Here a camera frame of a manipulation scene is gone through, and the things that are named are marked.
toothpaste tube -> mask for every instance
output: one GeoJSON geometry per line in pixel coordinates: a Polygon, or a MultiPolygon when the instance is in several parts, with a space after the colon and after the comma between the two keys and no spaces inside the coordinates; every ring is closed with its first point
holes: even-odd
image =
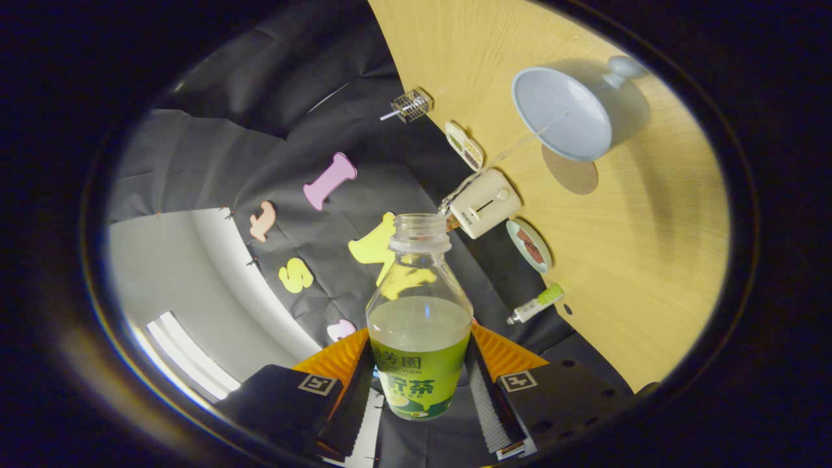
{"type": "Polygon", "coordinates": [[[528,319],[537,315],[538,312],[542,311],[543,309],[549,307],[555,301],[558,301],[563,298],[563,289],[557,284],[553,283],[548,289],[544,292],[541,292],[539,296],[535,297],[529,302],[526,302],[522,306],[514,309],[514,313],[508,319],[506,319],[506,323],[509,325],[514,325],[515,323],[524,323],[528,319]]]}

pink foam letter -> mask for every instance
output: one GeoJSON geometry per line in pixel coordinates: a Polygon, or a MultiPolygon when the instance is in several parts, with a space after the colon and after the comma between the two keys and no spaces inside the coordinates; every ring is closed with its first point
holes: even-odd
{"type": "Polygon", "coordinates": [[[318,177],[314,183],[304,184],[304,195],[314,209],[324,209],[324,200],[338,188],[345,180],[355,179],[359,172],[352,162],[349,162],[342,152],[336,152],[332,157],[332,164],[318,177]]]}
{"type": "Polygon", "coordinates": [[[249,221],[251,221],[251,229],[249,229],[249,232],[254,239],[265,242],[265,234],[275,225],[277,216],[275,215],[275,207],[269,202],[263,201],[260,204],[260,208],[263,208],[263,214],[260,217],[251,215],[249,218],[249,221]]]}
{"type": "Polygon", "coordinates": [[[342,318],[338,323],[327,326],[326,332],[332,338],[332,341],[338,341],[355,333],[355,325],[353,325],[353,322],[342,318]]]}

light fixture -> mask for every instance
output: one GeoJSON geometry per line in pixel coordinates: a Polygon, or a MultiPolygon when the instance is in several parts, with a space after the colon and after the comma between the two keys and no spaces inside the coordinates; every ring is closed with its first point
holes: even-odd
{"type": "Polygon", "coordinates": [[[147,330],[176,365],[214,397],[222,400],[230,391],[240,388],[234,377],[198,347],[173,312],[162,314],[147,325],[147,330]]]}

green tea bottle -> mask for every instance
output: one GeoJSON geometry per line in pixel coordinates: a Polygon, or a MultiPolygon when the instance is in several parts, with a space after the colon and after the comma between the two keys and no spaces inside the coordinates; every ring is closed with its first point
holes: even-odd
{"type": "Polygon", "coordinates": [[[395,263],[367,305],[367,328],[390,409],[410,421],[442,415],[451,403],[471,334],[473,308],[445,263],[445,220],[398,215],[395,263]]]}

brown food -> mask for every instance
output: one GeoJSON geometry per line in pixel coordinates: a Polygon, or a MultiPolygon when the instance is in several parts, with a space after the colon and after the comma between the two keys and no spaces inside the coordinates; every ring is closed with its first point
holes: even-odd
{"type": "Polygon", "coordinates": [[[518,239],[520,239],[524,246],[526,246],[526,251],[532,259],[537,263],[543,263],[543,255],[540,253],[540,249],[534,245],[534,241],[532,238],[528,236],[528,234],[523,229],[518,229],[517,233],[518,239]]]}
{"type": "Polygon", "coordinates": [[[523,242],[532,242],[532,238],[529,237],[523,229],[518,229],[518,239],[520,239],[523,242]]]}
{"type": "Polygon", "coordinates": [[[524,242],[524,245],[526,246],[526,251],[528,252],[529,255],[532,256],[534,261],[536,261],[537,263],[543,263],[543,255],[541,255],[540,251],[537,249],[537,247],[534,244],[529,243],[529,242],[524,242]]]}

